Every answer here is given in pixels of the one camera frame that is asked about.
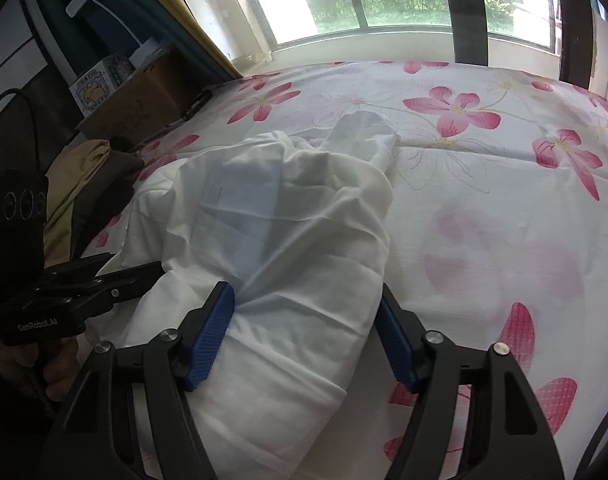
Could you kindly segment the large white cloth garment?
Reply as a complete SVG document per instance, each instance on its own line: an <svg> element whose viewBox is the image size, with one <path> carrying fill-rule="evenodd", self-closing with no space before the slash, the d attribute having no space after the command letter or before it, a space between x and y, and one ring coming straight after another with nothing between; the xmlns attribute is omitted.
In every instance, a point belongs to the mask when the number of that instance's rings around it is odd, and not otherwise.
<svg viewBox="0 0 608 480"><path fill-rule="evenodd" d="M111 268L164 273L87 336L144 344L217 282L233 287L214 366L188 396L219 478L289 478L341 406L382 295L396 140L372 112L261 133L155 170L127 207Z"/></svg>

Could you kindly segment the floral pink bed sheet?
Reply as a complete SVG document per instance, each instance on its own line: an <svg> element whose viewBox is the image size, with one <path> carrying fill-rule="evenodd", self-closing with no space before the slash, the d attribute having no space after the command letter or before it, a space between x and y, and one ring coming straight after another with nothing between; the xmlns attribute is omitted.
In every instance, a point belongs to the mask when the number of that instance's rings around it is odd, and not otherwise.
<svg viewBox="0 0 608 480"><path fill-rule="evenodd" d="M136 191L203 148L330 129L354 112L397 130L382 292L455 344L506 344L572 478L608 410L608 103L595 94L462 64L278 70L216 88L146 148ZM127 207L93 252L115 257ZM341 406L287 479L381 479L400 456L419 406L373 324Z"/></svg>

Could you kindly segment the black balcony railing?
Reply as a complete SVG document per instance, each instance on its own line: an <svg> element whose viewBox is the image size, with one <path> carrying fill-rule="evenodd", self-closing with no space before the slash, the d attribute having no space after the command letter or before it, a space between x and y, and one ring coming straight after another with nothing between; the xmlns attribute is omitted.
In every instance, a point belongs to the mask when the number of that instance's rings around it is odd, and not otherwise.
<svg viewBox="0 0 608 480"><path fill-rule="evenodd" d="M246 0L273 50L374 32L451 32L448 0ZM544 52L561 50L560 0L484 0L487 32Z"/></svg>

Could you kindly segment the dark door frame left post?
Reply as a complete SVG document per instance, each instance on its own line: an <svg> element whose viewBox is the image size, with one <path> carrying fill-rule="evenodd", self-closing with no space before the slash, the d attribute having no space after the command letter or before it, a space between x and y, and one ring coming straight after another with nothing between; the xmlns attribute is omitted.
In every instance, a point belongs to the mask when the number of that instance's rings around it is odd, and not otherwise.
<svg viewBox="0 0 608 480"><path fill-rule="evenodd" d="M487 66L488 30L485 0L447 0L457 63Z"/></svg>

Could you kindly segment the yellow brown folded clothes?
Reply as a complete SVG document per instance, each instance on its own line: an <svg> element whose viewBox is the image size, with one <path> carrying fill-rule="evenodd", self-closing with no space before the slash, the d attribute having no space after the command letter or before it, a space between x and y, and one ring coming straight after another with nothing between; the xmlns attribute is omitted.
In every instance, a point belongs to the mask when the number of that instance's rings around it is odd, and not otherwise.
<svg viewBox="0 0 608 480"><path fill-rule="evenodd" d="M128 205L142 169L139 156L116 151L106 140L68 146L54 159L47 171L47 268L83 255Z"/></svg>

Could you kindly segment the dark door frame right post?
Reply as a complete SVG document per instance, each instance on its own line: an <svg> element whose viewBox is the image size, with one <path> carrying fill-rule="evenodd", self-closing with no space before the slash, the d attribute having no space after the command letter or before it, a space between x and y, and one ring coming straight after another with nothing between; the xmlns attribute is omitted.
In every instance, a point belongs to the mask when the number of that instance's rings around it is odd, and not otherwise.
<svg viewBox="0 0 608 480"><path fill-rule="evenodd" d="M588 90L592 73L594 28L591 0L560 0L561 81Z"/></svg>

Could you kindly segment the dark door frame post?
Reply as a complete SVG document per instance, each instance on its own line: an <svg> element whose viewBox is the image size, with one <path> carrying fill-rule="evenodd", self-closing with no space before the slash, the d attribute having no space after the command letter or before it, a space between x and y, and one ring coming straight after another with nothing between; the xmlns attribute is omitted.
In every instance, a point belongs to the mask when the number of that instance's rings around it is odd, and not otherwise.
<svg viewBox="0 0 608 480"><path fill-rule="evenodd" d="M485 0L447 0L457 63L487 66L488 30Z"/></svg>
<svg viewBox="0 0 608 480"><path fill-rule="evenodd" d="M561 81L588 90L592 73L594 28L591 0L560 0Z"/></svg>

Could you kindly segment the small printed box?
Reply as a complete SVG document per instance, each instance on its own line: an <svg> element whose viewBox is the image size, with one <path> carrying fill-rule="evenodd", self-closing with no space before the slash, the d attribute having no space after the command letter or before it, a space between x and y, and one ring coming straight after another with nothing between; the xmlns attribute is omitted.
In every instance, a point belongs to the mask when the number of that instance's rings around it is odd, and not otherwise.
<svg viewBox="0 0 608 480"><path fill-rule="evenodd" d="M90 116L106 102L134 70L125 54L115 53L103 58L76 79L69 90L83 116Z"/></svg>

